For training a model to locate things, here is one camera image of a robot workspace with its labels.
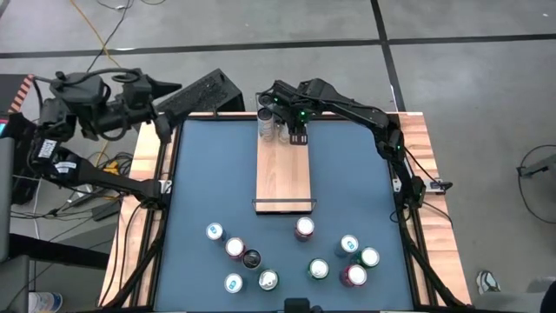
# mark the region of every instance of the table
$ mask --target table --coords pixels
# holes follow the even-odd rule
[[[207,117],[212,113],[194,113],[192,117]],[[254,112],[239,112],[239,113],[221,113],[221,117],[226,116],[245,116],[253,117]],[[420,164],[433,176],[438,176],[438,170],[434,161],[434,154],[432,151],[431,143],[427,133],[427,126],[425,125],[425,118],[422,113],[400,113],[401,128],[406,136],[407,148],[416,156]],[[143,180],[151,178],[155,172],[156,160],[158,155],[159,141],[156,136],[154,127],[143,125],[138,137],[138,145],[134,161],[131,166],[130,176],[135,179]],[[162,164],[162,172],[169,171],[170,158],[172,155],[173,146],[169,145],[165,153],[164,163]],[[414,169],[416,175],[425,176],[424,173],[410,160],[410,164]],[[428,203],[440,208],[447,213],[447,206],[444,196],[427,195],[425,199]],[[129,223],[129,218],[132,211],[137,206],[138,202],[134,197],[127,197],[122,205],[122,212],[119,221],[119,231],[116,234],[119,242],[122,243],[124,239],[124,231]],[[453,237],[453,231],[450,223],[443,216],[437,213],[422,209],[420,210],[419,220],[410,220],[410,225],[422,227],[422,236],[424,244],[427,247],[427,254],[429,262],[440,276],[445,285],[463,302],[469,303],[469,295],[467,293],[467,286],[463,271],[460,264],[459,253]],[[152,230],[150,232],[150,240],[154,238],[158,226],[159,213],[154,216],[152,223]],[[124,283],[127,277],[131,274],[133,269],[137,266],[137,259],[139,250],[142,245],[143,231],[146,227],[147,212],[139,210],[133,220],[130,222],[128,244],[125,256],[123,255],[122,244],[118,245],[118,253],[116,258],[116,245],[110,254],[109,266],[104,280],[102,295],[109,287],[109,281],[112,273],[115,270],[116,275],[113,279],[108,295],[104,303],[112,299],[116,294],[118,285],[120,283],[120,275]],[[412,236],[416,238],[419,232],[412,231]],[[125,265],[122,267],[122,261],[125,260]],[[427,295],[427,286],[424,276],[420,271],[418,265],[414,262],[415,275],[417,278],[417,285],[419,290],[419,300],[421,304],[431,303]],[[149,286],[151,285],[151,271],[152,264],[147,268],[142,278],[142,283],[138,292],[137,303],[138,305],[145,305],[149,299]]]

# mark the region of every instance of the gray floor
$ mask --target gray floor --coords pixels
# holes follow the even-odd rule
[[[121,15],[94,1],[77,3],[104,38]],[[380,0],[380,6],[389,38],[556,32],[552,0]],[[377,37],[368,0],[168,0],[159,6],[136,1],[109,47]],[[11,0],[0,18],[0,52],[98,48],[94,34],[68,1]],[[472,298],[477,296],[473,282],[477,270],[492,270],[502,289],[510,291],[523,291],[534,276],[556,273],[556,227],[526,212],[515,171],[532,147],[554,143],[554,51],[556,41],[392,47],[407,110],[425,112],[440,173],[455,184],[447,200]],[[255,108],[253,94],[273,79],[297,83],[311,77],[324,78],[362,102],[395,110],[379,46],[115,58],[122,66],[140,67],[156,79],[184,84],[220,67],[243,91],[249,110]],[[56,70],[85,70],[90,61],[91,57],[0,59],[0,72],[52,77]],[[112,66],[101,58],[96,69]],[[36,117],[34,92],[23,111]],[[133,152],[135,141],[136,134],[130,132],[109,146],[109,154]],[[101,149],[100,143],[78,136],[69,146],[83,156]],[[548,152],[532,155],[531,161]],[[534,210],[556,220],[553,186],[552,178],[543,174],[525,181],[524,191]],[[37,210],[46,212],[60,205],[66,194],[45,184]],[[32,206],[14,210],[32,210]],[[67,236],[114,221],[86,223]],[[48,239],[75,223],[41,221],[39,226]],[[35,233],[28,221],[12,221],[11,228],[29,236]],[[91,293],[90,301],[96,296]]]

